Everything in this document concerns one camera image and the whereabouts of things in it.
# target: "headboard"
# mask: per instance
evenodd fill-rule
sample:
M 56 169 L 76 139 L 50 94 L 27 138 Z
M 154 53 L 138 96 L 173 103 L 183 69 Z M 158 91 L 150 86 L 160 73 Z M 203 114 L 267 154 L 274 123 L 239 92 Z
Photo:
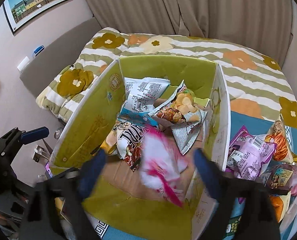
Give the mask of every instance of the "headboard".
M 23 84 L 37 97 L 62 69 L 75 63 L 85 44 L 101 29 L 92 18 L 64 33 L 22 70 Z

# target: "floral quilt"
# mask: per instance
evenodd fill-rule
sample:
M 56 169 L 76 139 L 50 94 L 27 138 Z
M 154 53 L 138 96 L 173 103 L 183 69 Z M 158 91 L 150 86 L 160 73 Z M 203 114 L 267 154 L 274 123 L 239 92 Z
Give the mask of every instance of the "floral quilt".
M 216 39 L 180 35 L 125 34 L 104 28 L 85 45 L 77 61 L 37 97 L 41 108 L 68 122 L 90 86 L 118 57 L 178 55 L 222 65 L 231 110 L 297 128 L 297 102 L 278 63 L 253 49 Z

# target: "beige curtain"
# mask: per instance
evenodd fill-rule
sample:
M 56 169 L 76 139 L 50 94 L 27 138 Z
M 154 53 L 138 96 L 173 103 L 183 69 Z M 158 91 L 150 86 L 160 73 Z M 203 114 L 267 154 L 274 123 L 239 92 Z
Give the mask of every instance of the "beige curtain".
M 179 34 L 252 48 L 283 65 L 291 0 L 86 0 L 101 27 L 124 33 Z

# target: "curtain fold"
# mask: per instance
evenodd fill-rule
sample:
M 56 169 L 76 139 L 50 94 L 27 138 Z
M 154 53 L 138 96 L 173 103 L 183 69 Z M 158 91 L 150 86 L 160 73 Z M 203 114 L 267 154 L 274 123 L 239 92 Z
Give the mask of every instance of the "curtain fold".
M 291 0 L 86 0 L 101 27 L 229 41 L 274 58 L 291 38 Z

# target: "picture frame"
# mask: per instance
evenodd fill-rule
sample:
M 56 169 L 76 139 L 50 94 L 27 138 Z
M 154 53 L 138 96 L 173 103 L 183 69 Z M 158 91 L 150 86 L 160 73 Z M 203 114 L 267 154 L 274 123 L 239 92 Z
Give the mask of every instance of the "picture frame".
M 64 1 L 67 0 L 5 0 L 3 10 L 14 34 L 37 15 Z

